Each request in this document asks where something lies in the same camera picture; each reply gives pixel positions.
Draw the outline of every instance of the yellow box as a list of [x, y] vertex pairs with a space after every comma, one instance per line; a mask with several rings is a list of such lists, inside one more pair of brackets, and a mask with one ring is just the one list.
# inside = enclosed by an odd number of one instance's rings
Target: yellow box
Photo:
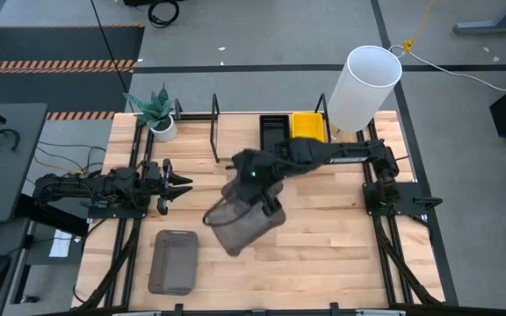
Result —
[[325, 142], [320, 113], [292, 113], [292, 137], [311, 137]]

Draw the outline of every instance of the yellow cable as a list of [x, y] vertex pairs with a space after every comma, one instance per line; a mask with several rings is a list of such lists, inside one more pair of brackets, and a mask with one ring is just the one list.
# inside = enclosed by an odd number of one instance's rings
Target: yellow cable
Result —
[[425, 15], [423, 17], [423, 22], [421, 23], [421, 26], [417, 29], [415, 32], [415, 35], [411, 39], [407, 39], [403, 41], [403, 50], [405, 53], [411, 52], [411, 47], [413, 46], [413, 43], [417, 40], [417, 36], [419, 36], [419, 33], [421, 30], [425, 27], [427, 24], [427, 18], [429, 17], [430, 8], [432, 8], [432, 5], [435, 3], [435, 0], [430, 0], [429, 7], [427, 7], [427, 10], [425, 11]]
[[34, 156], [34, 160], [41, 164], [42, 166], [46, 166], [46, 167], [50, 167], [50, 168], [56, 168], [56, 169], [60, 169], [60, 170], [64, 170], [64, 171], [68, 171], [68, 172], [71, 172], [71, 173], [75, 173], [75, 174], [83, 174], [83, 171], [81, 170], [72, 170], [72, 169], [65, 169], [65, 168], [62, 168], [60, 166], [55, 166], [55, 165], [51, 165], [49, 163], [44, 163], [44, 162], [41, 162], [38, 158], [36, 158], [36, 156]]

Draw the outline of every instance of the white cylindrical container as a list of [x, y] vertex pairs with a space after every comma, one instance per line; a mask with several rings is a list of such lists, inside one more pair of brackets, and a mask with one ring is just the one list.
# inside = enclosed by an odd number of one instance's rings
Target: white cylindrical container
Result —
[[329, 120], [345, 132], [366, 127], [401, 78], [401, 64], [382, 47], [355, 48], [329, 100]]
[[166, 141], [173, 140], [175, 138], [175, 136], [177, 136], [177, 126], [175, 125], [175, 120], [173, 119], [173, 117], [171, 115], [169, 115], [169, 118], [170, 118], [171, 124], [169, 125], [169, 127], [167, 127], [166, 130], [156, 131], [153, 128], [151, 129], [151, 131], [154, 133], [154, 138], [156, 140], [166, 142]]

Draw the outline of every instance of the gray floor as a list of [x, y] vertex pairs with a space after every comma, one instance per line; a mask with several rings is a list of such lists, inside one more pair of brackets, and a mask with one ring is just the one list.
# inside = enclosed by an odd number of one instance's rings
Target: gray floor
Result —
[[[121, 2], [95, 0], [103, 24], [148, 24], [143, 12]], [[391, 41], [401, 44], [420, 25], [429, 1], [379, 3]], [[496, 18], [505, 7], [503, 0], [437, 1], [414, 53], [439, 64], [506, 64], [506, 34], [452, 33], [455, 22]], [[7, 0], [0, 14], [0, 25], [95, 24], [85, 0]], [[352, 48], [379, 44], [366, 0], [187, 0], [172, 27], [146, 28], [138, 66], [341, 64]], [[401, 62], [416, 64], [410, 57]], [[473, 75], [506, 87], [506, 72]], [[305, 110], [320, 93], [330, 97], [337, 77], [333, 71], [134, 75], [130, 92], [148, 97], [166, 83], [186, 111], [207, 111], [214, 92], [223, 111]], [[506, 144], [488, 112], [502, 93], [440, 73], [406, 73], [402, 84], [430, 187], [445, 201], [437, 213], [459, 302], [506, 308]], [[397, 109], [393, 95], [383, 109]], [[109, 129], [110, 123], [97, 121], [49, 122], [42, 139], [103, 146]], [[87, 154], [48, 150], [82, 164]], [[29, 177], [49, 171], [33, 165]], [[76, 273], [76, 266], [35, 270], [27, 291], [42, 301], [9, 306], [6, 314], [67, 309]]]

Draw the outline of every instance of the wooden tabletop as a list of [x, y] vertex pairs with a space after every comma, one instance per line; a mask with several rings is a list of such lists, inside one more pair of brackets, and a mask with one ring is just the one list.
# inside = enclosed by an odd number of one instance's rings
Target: wooden tabletop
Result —
[[[221, 187], [234, 171], [225, 170], [231, 155], [245, 147], [259, 148], [259, 113], [222, 113], [217, 123], [216, 164], [210, 148], [210, 121], [178, 121], [177, 137], [155, 142], [152, 160], [170, 158], [174, 171], [190, 177], [193, 190], [169, 204], [161, 216], [152, 198], [142, 221], [130, 310], [327, 309], [386, 307], [372, 219], [366, 215], [361, 185], [361, 164], [326, 165], [304, 176], [285, 180], [278, 196], [286, 212], [279, 226], [236, 257], [228, 256], [210, 227], [203, 226], [205, 210], [220, 198]], [[135, 117], [117, 114], [103, 170], [125, 167], [130, 158]], [[407, 154], [395, 111], [380, 111], [376, 128], [396, 157]], [[142, 133], [142, 158], [147, 132]], [[354, 134], [338, 134], [337, 141], [356, 141]], [[398, 182], [411, 181], [407, 159], [398, 161]], [[398, 227], [406, 262], [422, 284], [443, 300], [437, 266], [428, 231], [412, 219], [400, 216]], [[85, 244], [76, 291], [87, 298], [109, 269], [118, 221], [109, 219]], [[187, 296], [155, 295], [148, 291], [155, 236], [163, 229], [190, 230], [199, 236], [199, 266], [194, 290]], [[125, 272], [117, 281], [119, 303]], [[397, 271], [393, 268], [396, 297], [401, 302]]]

